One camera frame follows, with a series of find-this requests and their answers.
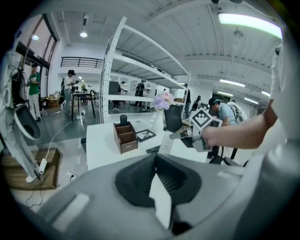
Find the white power strip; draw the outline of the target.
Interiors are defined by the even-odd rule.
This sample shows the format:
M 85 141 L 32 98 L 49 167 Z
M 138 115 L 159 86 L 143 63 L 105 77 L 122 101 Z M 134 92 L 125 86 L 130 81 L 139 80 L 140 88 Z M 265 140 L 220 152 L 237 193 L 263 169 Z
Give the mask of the white power strip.
M 41 163 L 40 163 L 40 165 L 39 165 L 39 173 L 40 174 L 44 174 L 44 172 L 45 172 L 45 169 L 46 169 L 46 166 L 47 166 L 47 160 L 45 159 L 45 158 L 43 158 L 42 160 L 41 160 Z

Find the brown wooden organizer box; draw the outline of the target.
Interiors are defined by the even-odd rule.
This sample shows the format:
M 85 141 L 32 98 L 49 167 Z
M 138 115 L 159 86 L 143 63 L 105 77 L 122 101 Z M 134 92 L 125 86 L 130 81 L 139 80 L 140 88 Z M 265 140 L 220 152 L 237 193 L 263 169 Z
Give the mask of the brown wooden organizer box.
M 136 132 L 128 121 L 126 126 L 113 124 L 114 139 L 121 154 L 138 148 Z

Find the white remote control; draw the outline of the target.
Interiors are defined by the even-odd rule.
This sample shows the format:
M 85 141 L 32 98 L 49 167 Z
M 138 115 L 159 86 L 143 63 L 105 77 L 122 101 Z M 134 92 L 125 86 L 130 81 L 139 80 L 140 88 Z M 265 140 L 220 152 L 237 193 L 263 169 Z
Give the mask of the white remote control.
M 170 138 L 171 134 L 172 132 L 165 131 L 164 138 L 158 151 L 160 154 L 170 154 L 173 146 L 173 140 Z

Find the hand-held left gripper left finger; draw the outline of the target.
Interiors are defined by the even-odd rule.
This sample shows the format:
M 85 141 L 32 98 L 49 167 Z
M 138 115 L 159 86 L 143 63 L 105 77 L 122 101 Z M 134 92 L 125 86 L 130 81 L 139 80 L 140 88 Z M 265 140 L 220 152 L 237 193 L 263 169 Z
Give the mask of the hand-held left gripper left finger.
M 86 172 L 54 194 L 37 212 L 37 227 L 51 240 L 167 240 L 172 233 L 154 208 L 131 205 L 115 186 L 117 172 L 146 156 Z

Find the brown wooden pallet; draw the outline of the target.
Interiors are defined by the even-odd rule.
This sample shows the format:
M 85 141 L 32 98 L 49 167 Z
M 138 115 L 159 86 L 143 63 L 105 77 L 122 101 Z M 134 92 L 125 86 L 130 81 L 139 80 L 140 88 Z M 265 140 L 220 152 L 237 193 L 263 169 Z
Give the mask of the brown wooden pallet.
M 21 191 L 56 189 L 60 164 L 60 152 L 57 148 L 50 149 L 47 160 L 48 163 L 42 177 L 42 184 L 40 184 L 38 179 L 35 179 L 32 183 L 27 183 L 27 173 L 22 166 L 11 155 L 4 156 L 1 160 L 1 167 L 9 188 Z

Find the person's right forearm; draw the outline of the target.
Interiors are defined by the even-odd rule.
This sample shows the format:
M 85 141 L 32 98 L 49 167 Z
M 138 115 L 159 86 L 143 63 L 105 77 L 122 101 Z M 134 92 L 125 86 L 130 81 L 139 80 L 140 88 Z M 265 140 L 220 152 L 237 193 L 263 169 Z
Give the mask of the person's right forearm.
M 265 111 L 243 124 L 224 127 L 225 142 L 222 145 L 237 149 L 258 148 L 277 119 L 273 111 Z

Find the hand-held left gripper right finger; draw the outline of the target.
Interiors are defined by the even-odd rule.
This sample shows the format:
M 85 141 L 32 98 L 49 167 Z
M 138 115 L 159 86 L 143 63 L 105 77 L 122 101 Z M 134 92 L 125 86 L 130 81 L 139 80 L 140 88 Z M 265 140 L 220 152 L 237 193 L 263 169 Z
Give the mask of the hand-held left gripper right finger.
M 245 169 L 156 155 L 156 218 L 179 235 L 195 229 L 232 195 Z

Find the long ceiling tube light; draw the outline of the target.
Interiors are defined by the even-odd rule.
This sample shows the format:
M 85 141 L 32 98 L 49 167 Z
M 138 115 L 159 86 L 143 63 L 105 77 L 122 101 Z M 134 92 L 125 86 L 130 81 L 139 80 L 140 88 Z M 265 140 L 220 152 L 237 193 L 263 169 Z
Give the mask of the long ceiling tube light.
M 279 26 L 263 19 L 248 15 L 220 13 L 218 18 L 221 24 L 231 24 L 237 26 L 245 26 L 267 32 L 271 35 L 282 39 L 282 30 Z

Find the black picture frame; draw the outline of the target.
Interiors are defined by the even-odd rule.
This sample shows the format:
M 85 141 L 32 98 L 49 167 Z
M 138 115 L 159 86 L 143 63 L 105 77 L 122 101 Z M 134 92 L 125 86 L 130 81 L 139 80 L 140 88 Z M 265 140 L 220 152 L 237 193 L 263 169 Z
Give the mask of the black picture frame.
M 142 143 L 146 140 L 149 140 L 155 136 L 156 136 L 156 134 L 148 129 L 136 132 L 136 138 L 137 138 L 138 142 L 140 142 L 140 143 Z

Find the black mesh office chair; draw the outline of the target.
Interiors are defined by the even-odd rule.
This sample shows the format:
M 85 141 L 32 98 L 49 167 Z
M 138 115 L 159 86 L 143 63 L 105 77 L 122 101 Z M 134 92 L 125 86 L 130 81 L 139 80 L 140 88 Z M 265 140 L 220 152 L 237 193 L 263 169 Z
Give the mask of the black mesh office chair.
M 172 133 L 177 132 L 188 126 L 182 123 L 181 108 L 178 105 L 171 105 L 168 110 L 164 110 L 165 114 L 165 127 L 164 131 Z

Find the person's right hand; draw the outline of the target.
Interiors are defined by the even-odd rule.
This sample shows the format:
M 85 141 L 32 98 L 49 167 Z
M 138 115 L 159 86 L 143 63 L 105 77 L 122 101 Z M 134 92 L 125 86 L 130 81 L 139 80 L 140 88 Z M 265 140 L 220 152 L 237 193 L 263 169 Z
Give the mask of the person's right hand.
M 202 130 L 201 136 L 206 140 L 209 148 L 215 146 L 227 147 L 227 127 L 206 127 Z

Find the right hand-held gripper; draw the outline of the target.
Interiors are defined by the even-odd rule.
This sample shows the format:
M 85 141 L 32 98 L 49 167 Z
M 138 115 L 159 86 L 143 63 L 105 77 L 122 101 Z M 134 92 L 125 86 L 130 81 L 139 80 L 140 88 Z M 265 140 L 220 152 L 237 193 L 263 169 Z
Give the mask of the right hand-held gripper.
M 208 111 L 200 108 L 190 116 L 191 126 L 175 134 L 170 134 L 171 140 L 180 139 L 186 147 L 194 148 L 197 152 L 211 152 L 212 148 L 207 146 L 206 140 L 201 136 L 202 130 L 206 127 L 219 128 L 222 120 L 211 116 Z

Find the black table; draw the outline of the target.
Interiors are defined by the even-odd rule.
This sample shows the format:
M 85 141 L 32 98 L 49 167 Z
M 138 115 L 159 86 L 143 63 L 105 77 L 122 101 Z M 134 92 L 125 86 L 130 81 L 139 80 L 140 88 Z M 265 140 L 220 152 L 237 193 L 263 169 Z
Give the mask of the black table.
M 77 108 L 78 108 L 78 111 L 79 111 L 79 102 L 80 102 L 81 98 L 86 98 L 87 100 L 91 101 L 92 112 L 93 112 L 93 115 L 94 115 L 94 118 L 95 118 L 96 114 L 95 114 L 95 108 L 94 108 L 92 94 L 91 93 L 74 93 L 74 94 L 72 94 L 72 105 L 71 105 L 72 121 L 74 120 L 73 114 L 74 114 L 74 100 L 75 100 L 75 97 L 77 97 Z

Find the white round bin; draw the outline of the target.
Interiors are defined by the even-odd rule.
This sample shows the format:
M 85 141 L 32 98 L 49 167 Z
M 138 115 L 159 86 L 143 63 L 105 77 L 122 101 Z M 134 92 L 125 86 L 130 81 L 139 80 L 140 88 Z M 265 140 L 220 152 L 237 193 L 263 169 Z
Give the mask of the white round bin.
M 40 128 L 26 104 L 18 105 L 15 108 L 14 120 L 22 134 L 28 139 L 35 141 L 41 137 Z

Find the round pendant lamp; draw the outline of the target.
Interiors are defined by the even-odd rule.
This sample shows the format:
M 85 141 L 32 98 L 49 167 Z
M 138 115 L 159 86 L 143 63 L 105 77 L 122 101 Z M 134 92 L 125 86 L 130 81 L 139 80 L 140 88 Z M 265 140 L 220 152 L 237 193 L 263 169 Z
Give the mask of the round pendant lamp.
M 87 32 L 86 32 L 86 25 L 88 22 L 88 16 L 84 15 L 83 16 L 83 22 L 82 22 L 82 31 L 80 32 L 80 36 L 82 38 L 86 38 L 88 36 Z

